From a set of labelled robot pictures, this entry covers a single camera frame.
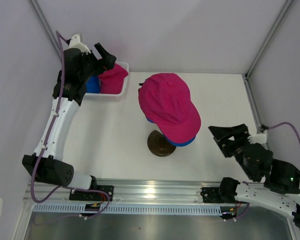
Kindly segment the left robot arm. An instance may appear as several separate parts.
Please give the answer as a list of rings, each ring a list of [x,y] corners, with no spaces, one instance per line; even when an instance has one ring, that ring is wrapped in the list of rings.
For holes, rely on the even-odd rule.
[[[33,154],[24,155],[22,165],[32,182],[80,189],[86,200],[97,197],[98,187],[91,175],[80,173],[64,162],[64,147],[72,121],[87,92],[86,83],[114,68],[117,58],[100,43],[94,45],[101,58],[83,44],[70,44],[63,51],[63,62],[53,88],[51,113]]]

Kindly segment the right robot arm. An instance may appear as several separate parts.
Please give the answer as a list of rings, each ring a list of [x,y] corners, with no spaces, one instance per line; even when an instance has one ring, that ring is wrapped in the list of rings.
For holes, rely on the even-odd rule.
[[[218,197],[224,203],[258,205],[291,219],[300,228],[300,170],[292,163],[275,159],[264,145],[270,126],[250,134],[245,124],[232,127],[209,126],[214,141],[225,158],[235,158],[249,180],[263,183],[264,190],[224,177]]]

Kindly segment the blue baseball cap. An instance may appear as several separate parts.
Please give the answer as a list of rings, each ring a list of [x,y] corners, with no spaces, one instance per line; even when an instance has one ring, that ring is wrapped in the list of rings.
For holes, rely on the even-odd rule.
[[[148,117],[146,119],[148,122],[155,124],[164,138],[176,147],[185,147],[191,144],[198,134],[197,129],[191,127],[187,122],[169,125],[156,123]]]

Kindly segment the pink baseball cap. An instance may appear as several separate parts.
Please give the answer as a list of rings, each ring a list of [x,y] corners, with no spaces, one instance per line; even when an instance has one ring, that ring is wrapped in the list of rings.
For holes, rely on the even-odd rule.
[[[201,129],[200,114],[191,100],[186,82],[175,73],[156,73],[148,77],[138,89],[138,102],[145,118],[160,125],[187,122]]]

